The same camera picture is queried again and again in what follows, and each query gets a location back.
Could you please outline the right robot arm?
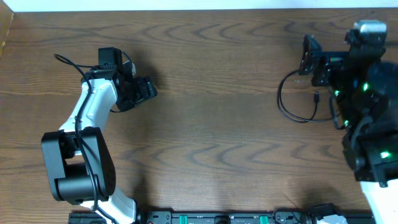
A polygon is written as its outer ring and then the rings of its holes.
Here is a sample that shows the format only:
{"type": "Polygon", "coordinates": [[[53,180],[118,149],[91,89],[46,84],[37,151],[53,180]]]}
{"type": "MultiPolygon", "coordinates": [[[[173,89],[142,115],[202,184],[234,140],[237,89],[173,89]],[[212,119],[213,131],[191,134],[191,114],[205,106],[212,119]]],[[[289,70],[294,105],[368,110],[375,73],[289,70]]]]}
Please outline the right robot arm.
{"type": "Polygon", "coordinates": [[[397,65],[381,59],[386,36],[351,29],[347,52],[326,52],[307,34],[298,73],[332,89],[332,120],[346,130],[343,154],[375,222],[397,223],[397,65]]]}

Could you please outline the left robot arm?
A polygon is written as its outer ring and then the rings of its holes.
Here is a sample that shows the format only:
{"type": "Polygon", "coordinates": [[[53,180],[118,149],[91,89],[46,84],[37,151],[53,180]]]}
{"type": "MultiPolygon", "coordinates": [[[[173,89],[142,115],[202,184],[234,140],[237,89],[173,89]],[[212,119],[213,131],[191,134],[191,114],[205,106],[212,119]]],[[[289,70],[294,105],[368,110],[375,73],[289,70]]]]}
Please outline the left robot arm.
{"type": "Polygon", "coordinates": [[[59,130],[44,133],[42,153],[50,191],[56,201],[89,208],[105,223],[145,223],[134,199],[116,185],[116,169],[103,130],[117,106],[127,112],[157,96],[149,77],[136,76],[127,53],[114,47],[98,50],[98,64],[75,64],[63,55],[55,58],[82,75],[81,95],[59,130]]]}

